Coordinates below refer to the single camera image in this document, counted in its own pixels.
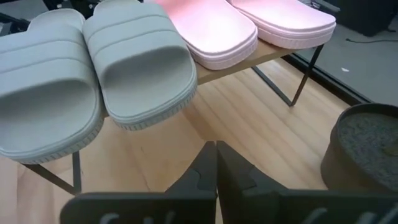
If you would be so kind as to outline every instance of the round container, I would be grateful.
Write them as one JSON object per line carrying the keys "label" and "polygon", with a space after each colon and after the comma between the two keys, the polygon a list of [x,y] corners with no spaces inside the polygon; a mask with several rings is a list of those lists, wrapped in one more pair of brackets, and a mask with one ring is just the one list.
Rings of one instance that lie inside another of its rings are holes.
{"label": "round container", "polygon": [[321,164],[330,190],[398,192],[398,107],[356,105],[338,118]]}

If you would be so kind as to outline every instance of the wooden shelf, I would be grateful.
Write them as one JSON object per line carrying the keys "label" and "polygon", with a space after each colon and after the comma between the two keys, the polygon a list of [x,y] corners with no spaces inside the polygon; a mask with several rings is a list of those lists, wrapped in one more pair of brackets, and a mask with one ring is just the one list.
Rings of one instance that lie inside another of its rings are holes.
{"label": "wooden shelf", "polygon": [[267,42],[259,40],[257,49],[254,51],[253,54],[251,54],[246,60],[230,68],[226,68],[223,70],[209,70],[196,63],[198,72],[198,85],[239,72],[241,70],[245,70],[247,68],[259,65],[264,62],[268,62],[270,60],[283,57],[295,51],[296,50],[276,47],[272,44],[268,44]]}

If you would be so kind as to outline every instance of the pink slide sandal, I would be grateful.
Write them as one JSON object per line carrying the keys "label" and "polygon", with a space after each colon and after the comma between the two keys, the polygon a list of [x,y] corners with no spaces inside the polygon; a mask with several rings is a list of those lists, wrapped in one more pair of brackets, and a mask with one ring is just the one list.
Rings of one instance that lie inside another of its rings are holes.
{"label": "pink slide sandal", "polygon": [[336,19],[298,0],[229,0],[259,29],[259,38],[287,49],[315,47],[330,40]]}
{"label": "pink slide sandal", "polygon": [[166,10],[192,57],[204,67],[231,67],[257,48],[257,27],[225,0],[149,0]]}

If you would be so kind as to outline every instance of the metal rack leg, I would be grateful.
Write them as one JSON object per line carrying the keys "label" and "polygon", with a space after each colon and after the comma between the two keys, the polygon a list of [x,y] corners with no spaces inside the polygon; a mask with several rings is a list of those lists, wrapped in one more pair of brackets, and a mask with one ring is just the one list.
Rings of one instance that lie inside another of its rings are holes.
{"label": "metal rack leg", "polygon": [[307,80],[308,80],[308,78],[309,78],[309,76],[310,76],[310,74],[311,74],[311,72],[312,72],[312,69],[313,69],[315,63],[317,62],[317,59],[318,59],[318,57],[319,57],[319,54],[320,54],[322,48],[323,48],[323,44],[322,44],[322,45],[319,45],[319,46],[317,47],[317,49],[315,50],[314,54],[312,55],[310,64],[308,65],[308,68],[307,68],[307,70],[306,70],[305,73],[304,73],[304,76],[303,76],[303,78],[302,78],[302,80],[301,80],[301,82],[300,82],[300,85],[298,86],[298,89],[297,89],[296,94],[294,95],[292,101],[285,95],[284,92],[282,92],[282,90],[280,90],[280,89],[275,85],[275,83],[274,83],[271,79],[269,79],[259,68],[257,68],[257,66],[252,67],[252,69],[257,73],[257,75],[260,76],[261,79],[263,79],[263,80],[269,85],[269,87],[270,87],[270,88],[271,88],[271,89],[272,89],[272,90],[273,90],[273,91],[274,91],[274,92],[275,92],[275,93],[276,93],[288,106],[294,106],[294,105],[296,104],[297,100],[299,99],[299,96],[300,96],[301,92],[303,91],[304,85],[305,85],[305,83],[307,82]]}
{"label": "metal rack leg", "polygon": [[51,183],[57,185],[66,192],[76,195],[81,192],[81,175],[80,175],[80,157],[79,152],[75,152],[72,155],[72,167],[73,167],[73,186],[51,173],[48,169],[42,167],[39,164],[22,164],[31,171],[39,174],[41,177],[47,179]]}

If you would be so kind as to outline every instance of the light wood surface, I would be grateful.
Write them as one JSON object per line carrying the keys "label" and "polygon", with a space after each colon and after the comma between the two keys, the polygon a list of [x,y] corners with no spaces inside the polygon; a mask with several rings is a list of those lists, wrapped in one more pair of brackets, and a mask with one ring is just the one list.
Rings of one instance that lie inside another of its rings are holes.
{"label": "light wood surface", "polygon": [[293,52],[295,52],[295,50],[276,47],[275,45],[268,44],[267,42],[259,39],[257,49],[253,52],[253,54],[251,54],[246,60],[230,68],[223,70],[209,70],[196,63],[198,72],[198,84],[201,85],[206,82],[219,79],[221,77],[239,72],[241,70],[245,70],[252,66],[283,57]]}
{"label": "light wood surface", "polygon": [[[282,60],[259,68],[293,96],[300,72]],[[320,162],[331,127],[347,107],[309,80],[297,104],[288,108],[254,72],[244,70],[201,85],[188,108],[145,130],[123,131],[107,118],[99,136],[80,151],[83,191],[164,191],[205,141],[216,139],[291,189],[325,189]],[[45,166],[71,182],[71,161],[69,156]],[[2,157],[0,178],[0,223],[58,223],[72,197]]]}

